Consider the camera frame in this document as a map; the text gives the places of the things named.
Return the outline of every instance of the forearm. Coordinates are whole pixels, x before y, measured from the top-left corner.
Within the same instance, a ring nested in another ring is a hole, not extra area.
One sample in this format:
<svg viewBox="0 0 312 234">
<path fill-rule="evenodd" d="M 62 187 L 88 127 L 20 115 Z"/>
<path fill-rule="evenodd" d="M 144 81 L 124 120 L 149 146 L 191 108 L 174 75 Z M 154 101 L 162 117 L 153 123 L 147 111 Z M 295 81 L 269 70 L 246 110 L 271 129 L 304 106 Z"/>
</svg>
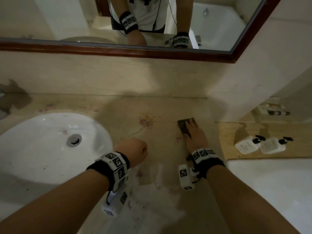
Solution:
<svg viewBox="0 0 312 234">
<path fill-rule="evenodd" d="M 125 11 L 130 11 L 127 0 L 110 0 L 110 1 L 118 17 L 120 17 Z"/>
<path fill-rule="evenodd" d="M 227 168 L 212 167 L 207 181 L 233 234 L 299 234 L 273 206 Z"/>
<path fill-rule="evenodd" d="M 194 0 L 176 0 L 177 32 L 189 32 L 192 20 Z"/>
<path fill-rule="evenodd" d="M 76 234 L 108 187 L 106 176 L 89 169 L 0 222 L 0 233 Z"/>
</svg>

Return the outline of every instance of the soap dispenser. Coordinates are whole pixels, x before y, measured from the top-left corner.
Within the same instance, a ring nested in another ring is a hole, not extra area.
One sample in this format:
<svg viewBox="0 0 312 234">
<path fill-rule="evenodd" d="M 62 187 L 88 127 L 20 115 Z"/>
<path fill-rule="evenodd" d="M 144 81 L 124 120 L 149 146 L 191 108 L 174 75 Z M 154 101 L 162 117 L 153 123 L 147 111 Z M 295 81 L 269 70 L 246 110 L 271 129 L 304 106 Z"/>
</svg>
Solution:
<svg viewBox="0 0 312 234">
<path fill-rule="evenodd" d="M 260 147 L 260 142 L 266 139 L 263 136 L 255 135 L 256 138 L 253 139 L 252 136 L 248 136 L 246 139 L 241 140 L 235 144 L 236 149 L 238 149 L 242 154 L 248 154 L 255 152 Z"/>
<path fill-rule="evenodd" d="M 288 141 L 294 141 L 291 137 L 269 138 L 261 144 L 260 150 L 264 154 L 279 153 L 286 149 L 286 144 Z"/>
</svg>

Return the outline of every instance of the hand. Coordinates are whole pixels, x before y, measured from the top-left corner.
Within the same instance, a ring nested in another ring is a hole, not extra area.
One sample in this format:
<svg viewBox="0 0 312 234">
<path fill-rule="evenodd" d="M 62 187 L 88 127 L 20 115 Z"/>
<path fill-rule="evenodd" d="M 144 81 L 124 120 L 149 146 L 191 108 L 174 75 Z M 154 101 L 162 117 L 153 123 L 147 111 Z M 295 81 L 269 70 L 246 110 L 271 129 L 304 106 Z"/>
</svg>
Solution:
<svg viewBox="0 0 312 234">
<path fill-rule="evenodd" d="M 146 46 L 146 40 L 139 30 L 134 30 L 127 35 L 128 44 L 136 46 Z"/>
<path fill-rule="evenodd" d="M 114 151 L 123 153 L 130 162 L 130 168 L 141 164 L 147 156 L 146 142 L 131 138 L 119 142 Z"/>
<path fill-rule="evenodd" d="M 202 129 L 199 128 L 196 122 L 194 123 L 191 119 L 188 122 L 185 122 L 185 125 L 192 137 L 190 138 L 188 134 L 183 135 L 189 153 L 194 152 L 196 149 L 209 148 L 209 143 L 205 133 L 202 131 Z"/>
</svg>

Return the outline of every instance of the wooden mirror frame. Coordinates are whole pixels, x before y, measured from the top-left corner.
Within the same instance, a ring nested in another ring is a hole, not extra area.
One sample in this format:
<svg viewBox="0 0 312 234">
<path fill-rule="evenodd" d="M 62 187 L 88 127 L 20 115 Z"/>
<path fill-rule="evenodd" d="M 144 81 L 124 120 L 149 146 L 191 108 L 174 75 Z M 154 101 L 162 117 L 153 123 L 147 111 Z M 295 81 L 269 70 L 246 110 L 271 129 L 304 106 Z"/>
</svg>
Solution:
<svg viewBox="0 0 312 234">
<path fill-rule="evenodd" d="M 232 50 L 228 52 L 11 38 L 0 38 L 0 50 L 235 63 L 279 2 L 280 0 L 263 0 Z M 98 11 L 105 12 L 105 5 L 101 5 L 101 0 L 96 0 L 96 4 Z"/>
</svg>

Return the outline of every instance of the black shorts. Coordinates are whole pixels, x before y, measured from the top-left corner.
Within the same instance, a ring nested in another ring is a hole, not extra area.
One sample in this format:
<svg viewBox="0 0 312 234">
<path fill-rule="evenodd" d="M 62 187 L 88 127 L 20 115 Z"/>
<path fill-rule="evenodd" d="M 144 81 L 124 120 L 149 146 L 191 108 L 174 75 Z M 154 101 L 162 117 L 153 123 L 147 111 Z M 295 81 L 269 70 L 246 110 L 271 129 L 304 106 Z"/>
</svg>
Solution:
<svg viewBox="0 0 312 234">
<path fill-rule="evenodd" d="M 112 16 L 111 16 L 111 23 L 112 23 L 112 28 L 113 30 L 123 30 L 122 26 L 120 23 L 118 23 Z M 165 32 L 165 26 L 164 25 L 161 29 L 159 30 L 139 30 L 140 32 L 148 32 L 148 33 L 159 33 L 163 34 Z"/>
</svg>

